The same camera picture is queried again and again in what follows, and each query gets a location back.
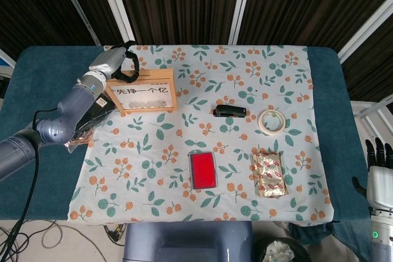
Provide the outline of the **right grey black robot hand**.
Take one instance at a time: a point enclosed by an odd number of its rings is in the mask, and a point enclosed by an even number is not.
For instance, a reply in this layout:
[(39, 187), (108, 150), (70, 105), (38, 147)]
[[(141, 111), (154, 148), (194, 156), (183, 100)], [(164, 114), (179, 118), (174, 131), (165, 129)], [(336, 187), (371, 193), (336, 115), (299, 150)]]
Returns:
[(365, 197), (372, 211), (392, 214), (392, 147), (375, 138), (374, 146), (368, 139), (367, 148), (367, 188), (364, 188), (357, 177), (352, 177), (354, 189)]

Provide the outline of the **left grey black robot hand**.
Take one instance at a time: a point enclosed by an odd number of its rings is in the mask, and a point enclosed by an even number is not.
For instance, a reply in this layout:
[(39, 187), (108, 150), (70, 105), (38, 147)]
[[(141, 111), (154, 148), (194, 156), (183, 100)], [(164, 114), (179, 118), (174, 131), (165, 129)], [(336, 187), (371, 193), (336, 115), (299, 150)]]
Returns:
[[(139, 60), (135, 53), (129, 49), (137, 42), (129, 40), (120, 45), (114, 45), (109, 50), (102, 52), (89, 66), (90, 71), (98, 71), (104, 74), (107, 80), (116, 79), (126, 83), (133, 83), (139, 77)], [(131, 76), (122, 72), (122, 63), (128, 58), (133, 61), (134, 70)]]

